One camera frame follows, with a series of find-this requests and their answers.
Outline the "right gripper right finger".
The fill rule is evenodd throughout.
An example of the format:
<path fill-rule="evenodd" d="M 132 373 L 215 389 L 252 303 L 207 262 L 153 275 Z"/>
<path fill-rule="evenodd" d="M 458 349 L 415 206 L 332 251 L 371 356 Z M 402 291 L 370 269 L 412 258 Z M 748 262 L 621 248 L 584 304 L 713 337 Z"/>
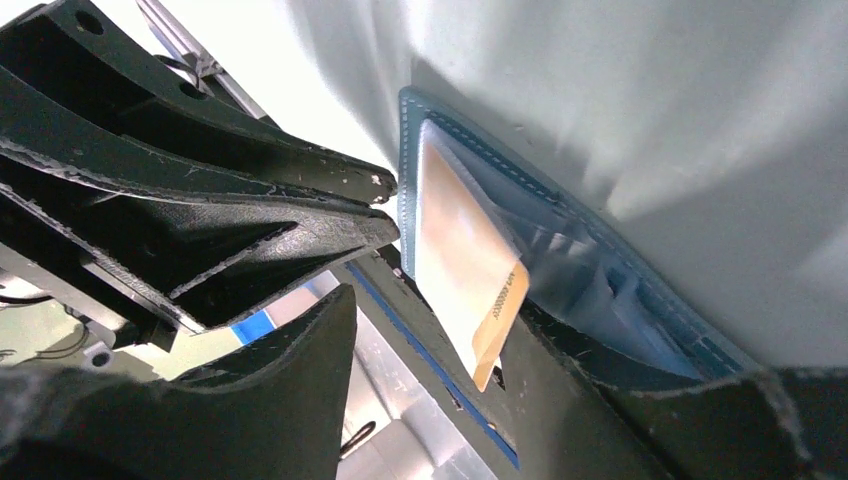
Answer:
<path fill-rule="evenodd" d="M 502 361 L 527 479 L 843 479 L 847 372 L 769 368 L 698 382 L 522 306 Z"/>

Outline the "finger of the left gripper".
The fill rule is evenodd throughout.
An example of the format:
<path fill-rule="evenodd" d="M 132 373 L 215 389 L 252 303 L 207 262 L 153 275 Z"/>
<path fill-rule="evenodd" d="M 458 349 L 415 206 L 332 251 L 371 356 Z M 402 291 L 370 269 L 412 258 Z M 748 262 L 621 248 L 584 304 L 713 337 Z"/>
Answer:
<path fill-rule="evenodd" d="M 89 1 L 38 4 L 2 25 L 1 64 L 95 125 L 181 157 L 368 204 L 398 190 L 385 168 L 201 92 Z"/>

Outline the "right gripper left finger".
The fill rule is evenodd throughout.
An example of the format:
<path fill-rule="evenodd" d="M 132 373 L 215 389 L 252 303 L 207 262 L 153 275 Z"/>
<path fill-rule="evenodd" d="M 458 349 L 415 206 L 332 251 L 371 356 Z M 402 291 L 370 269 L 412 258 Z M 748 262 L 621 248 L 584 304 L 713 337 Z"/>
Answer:
<path fill-rule="evenodd" d="M 332 479 L 357 331 L 342 284 L 283 327 L 173 380 L 1 371 L 5 479 Z"/>

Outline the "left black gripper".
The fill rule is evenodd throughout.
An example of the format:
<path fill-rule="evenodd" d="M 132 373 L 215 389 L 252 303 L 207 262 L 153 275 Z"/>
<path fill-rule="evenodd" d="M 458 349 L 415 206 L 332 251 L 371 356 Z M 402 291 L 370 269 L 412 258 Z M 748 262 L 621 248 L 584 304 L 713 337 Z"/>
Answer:
<path fill-rule="evenodd" d="M 5 142 L 1 265 L 109 347 L 169 352 L 397 239 L 379 205 L 143 143 Z"/>

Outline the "blue card holder wallet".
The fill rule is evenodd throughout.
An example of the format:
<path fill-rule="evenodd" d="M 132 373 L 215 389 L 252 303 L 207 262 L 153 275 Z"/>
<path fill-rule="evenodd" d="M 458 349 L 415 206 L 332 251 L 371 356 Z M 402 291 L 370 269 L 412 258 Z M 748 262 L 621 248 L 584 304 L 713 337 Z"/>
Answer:
<path fill-rule="evenodd" d="M 416 273 L 424 143 L 471 185 L 530 276 L 527 315 L 588 376 L 628 390 L 669 390 L 757 368 L 688 306 L 593 210 L 479 125 L 407 86 L 400 114 L 398 221 L 405 273 Z"/>

